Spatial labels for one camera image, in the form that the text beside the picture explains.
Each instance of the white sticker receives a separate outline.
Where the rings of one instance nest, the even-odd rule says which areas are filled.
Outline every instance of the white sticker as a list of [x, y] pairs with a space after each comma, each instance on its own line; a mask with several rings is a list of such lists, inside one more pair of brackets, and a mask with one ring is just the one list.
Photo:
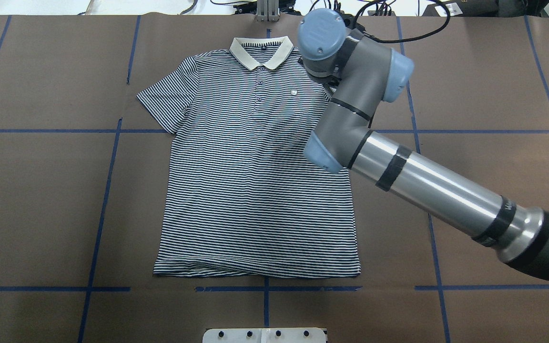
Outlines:
[[[446, 4], [446, 7], [448, 7], [448, 10], [450, 11], [451, 17], [453, 15], [463, 14], [463, 12], [461, 11], [461, 8], [456, 2], [452, 2], [451, 4]], [[446, 17], [446, 11], [444, 11], [442, 6], [436, 6], [436, 11], [438, 14], [440, 14], [440, 17]]]

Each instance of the shirt collar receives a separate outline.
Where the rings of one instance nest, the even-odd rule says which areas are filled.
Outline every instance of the shirt collar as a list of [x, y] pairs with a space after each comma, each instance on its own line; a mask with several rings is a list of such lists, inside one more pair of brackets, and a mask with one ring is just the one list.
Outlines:
[[[273, 41], [281, 43], [281, 45], [279, 45], [279, 49], [266, 63], [259, 63], [258, 61], [256, 61], [242, 46], [242, 44], [244, 43], [261, 45], [266, 43], [272, 43]], [[237, 59], [237, 61], [239, 61], [249, 70], [253, 70], [260, 65], [264, 65], [264, 67], [270, 70], [274, 70], [287, 59], [293, 48], [294, 45], [287, 36], [268, 39], [235, 38], [233, 39], [233, 44], [230, 46], [230, 52], [233, 54], [234, 58]]]

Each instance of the polo shirt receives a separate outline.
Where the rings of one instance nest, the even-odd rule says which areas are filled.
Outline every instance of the polo shirt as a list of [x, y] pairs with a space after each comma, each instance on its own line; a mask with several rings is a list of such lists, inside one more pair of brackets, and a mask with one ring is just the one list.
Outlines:
[[328, 99], [299, 57], [287, 37], [235, 38], [137, 95], [175, 135], [155, 274], [360, 273], [348, 171], [303, 156]]

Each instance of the mounting plate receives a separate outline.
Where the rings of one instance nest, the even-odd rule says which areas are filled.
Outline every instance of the mounting plate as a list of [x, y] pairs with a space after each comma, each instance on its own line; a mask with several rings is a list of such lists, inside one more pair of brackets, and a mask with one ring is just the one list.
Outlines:
[[209, 329], [203, 343], [327, 343], [326, 333], [320, 328]]

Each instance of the short sleeve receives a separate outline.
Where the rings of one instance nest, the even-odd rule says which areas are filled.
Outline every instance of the short sleeve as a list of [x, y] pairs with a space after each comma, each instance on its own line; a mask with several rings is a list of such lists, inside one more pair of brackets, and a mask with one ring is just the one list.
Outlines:
[[187, 57], [174, 72], [137, 94], [137, 99], [164, 130], [174, 134], [194, 101], [198, 81], [196, 60]]

